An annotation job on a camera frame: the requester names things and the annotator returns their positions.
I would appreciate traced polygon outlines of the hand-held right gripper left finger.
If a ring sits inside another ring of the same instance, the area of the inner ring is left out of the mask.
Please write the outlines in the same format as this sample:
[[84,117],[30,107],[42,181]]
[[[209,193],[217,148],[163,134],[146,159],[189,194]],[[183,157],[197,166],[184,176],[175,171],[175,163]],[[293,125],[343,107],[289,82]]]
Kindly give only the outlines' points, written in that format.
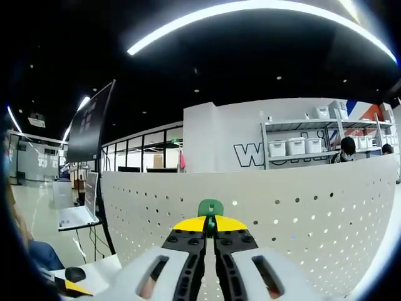
[[110,300],[195,300],[206,239],[207,216],[181,221],[162,246],[151,247],[122,269],[110,287]]

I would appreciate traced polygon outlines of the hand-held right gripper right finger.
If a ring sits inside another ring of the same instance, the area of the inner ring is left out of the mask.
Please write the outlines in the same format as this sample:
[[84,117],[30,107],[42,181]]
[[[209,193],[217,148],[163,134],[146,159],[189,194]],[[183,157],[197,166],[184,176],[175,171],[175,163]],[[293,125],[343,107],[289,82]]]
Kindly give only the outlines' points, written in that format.
[[315,300],[297,266],[270,248],[260,248],[247,226],[214,216],[216,273],[225,300]]

